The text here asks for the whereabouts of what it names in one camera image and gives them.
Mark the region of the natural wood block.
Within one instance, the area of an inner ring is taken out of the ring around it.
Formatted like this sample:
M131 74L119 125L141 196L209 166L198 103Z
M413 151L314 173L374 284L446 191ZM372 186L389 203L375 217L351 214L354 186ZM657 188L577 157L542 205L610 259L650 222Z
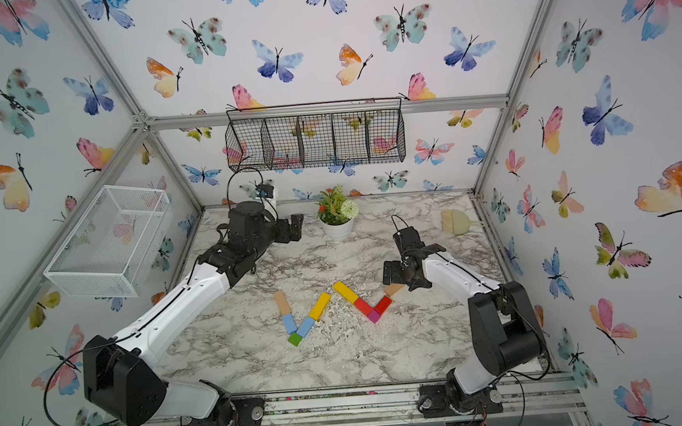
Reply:
M399 293L402 289L404 289L405 285L400 285L400 284L390 284L387 286L384 290L385 295L389 298L394 297L397 293Z
M274 300L276 306L279 308L280 314L282 316L288 316L292 313L292 308L290 308L289 302L283 291L277 291L274 293Z

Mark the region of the red block short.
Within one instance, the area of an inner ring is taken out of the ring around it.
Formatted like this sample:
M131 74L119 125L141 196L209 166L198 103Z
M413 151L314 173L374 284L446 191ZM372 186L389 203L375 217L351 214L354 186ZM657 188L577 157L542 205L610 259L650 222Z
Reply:
M392 300L389 296L385 295L383 298L376 304L374 307L374 310L378 312L379 315L383 315L385 311L392 305Z

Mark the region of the red block long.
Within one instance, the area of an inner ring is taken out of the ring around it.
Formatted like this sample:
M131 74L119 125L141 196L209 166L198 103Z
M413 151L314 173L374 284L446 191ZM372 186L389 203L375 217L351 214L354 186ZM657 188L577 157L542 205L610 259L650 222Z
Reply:
M363 313L366 317L369 317L370 314L374 312L372 306L370 306L365 300L362 300L361 298L357 298L354 303L352 303L361 313Z

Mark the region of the yellow block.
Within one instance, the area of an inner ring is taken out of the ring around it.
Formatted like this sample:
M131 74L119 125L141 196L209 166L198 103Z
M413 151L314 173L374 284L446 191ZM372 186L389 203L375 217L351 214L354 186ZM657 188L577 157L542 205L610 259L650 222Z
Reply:
M332 298L332 295L326 292L323 292L319 297L315 305L312 307L311 312L309 313L309 317L313 319L314 321L319 321L323 315L323 312L325 312L325 308L328 306Z
M354 292L351 288L345 285L345 283L342 283L341 281L338 281L333 285L333 289L337 291L338 294L340 294L343 298L345 298L350 304L354 305L355 302L359 299L359 296L356 292Z

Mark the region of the light blue block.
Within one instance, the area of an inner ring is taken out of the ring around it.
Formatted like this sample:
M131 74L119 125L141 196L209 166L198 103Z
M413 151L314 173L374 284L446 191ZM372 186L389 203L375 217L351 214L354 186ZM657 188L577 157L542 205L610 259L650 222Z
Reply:
M301 338L306 338L307 334L309 334L309 331L312 329L315 323L316 320L310 318L310 316L307 316L297 329L297 334L301 336Z
M297 332L297 325L291 313L282 315L281 320L283 321L283 326L285 326L288 335L292 335L293 333Z

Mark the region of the green cube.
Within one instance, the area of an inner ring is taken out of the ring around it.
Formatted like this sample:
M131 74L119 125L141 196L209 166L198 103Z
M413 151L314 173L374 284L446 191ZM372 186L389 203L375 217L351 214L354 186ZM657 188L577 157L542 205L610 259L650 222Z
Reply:
M294 332L288 337L288 342L293 346L299 346L300 342L302 342L302 339L303 338L297 332Z

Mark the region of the magenta cube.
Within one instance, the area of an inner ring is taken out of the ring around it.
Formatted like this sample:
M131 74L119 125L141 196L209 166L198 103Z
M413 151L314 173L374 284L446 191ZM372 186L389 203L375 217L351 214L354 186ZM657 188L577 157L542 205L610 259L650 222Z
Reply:
M372 311L370 312L368 319L371 320L371 322L373 323L377 323L381 319L381 317L377 311Z

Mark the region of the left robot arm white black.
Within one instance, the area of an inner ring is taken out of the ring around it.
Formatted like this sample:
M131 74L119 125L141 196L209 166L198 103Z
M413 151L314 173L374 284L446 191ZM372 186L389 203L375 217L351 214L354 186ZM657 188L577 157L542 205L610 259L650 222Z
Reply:
M234 206L225 235L197 257L190 274L158 304L111 338L97 335L82 352L89 402L127 426L189 418L198 426L238 426L229 393L210 381L182 382L155 372L171 344L208 305L256 270L272 244L302 238L304 218L281 219L273 200Z

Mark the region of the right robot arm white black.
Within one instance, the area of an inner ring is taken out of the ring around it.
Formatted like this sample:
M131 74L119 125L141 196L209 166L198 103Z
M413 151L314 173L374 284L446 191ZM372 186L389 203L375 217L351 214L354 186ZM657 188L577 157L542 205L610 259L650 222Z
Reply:
M447 374L445 401L424 413L502 411L491 399L497 382L548 350L527 291L517 281L499 283L469 269L443 246L425 244L412 226L397 230L393 240L400 259L383 264L384 284L410 291L436 286L466 306L470 321L472 353Z

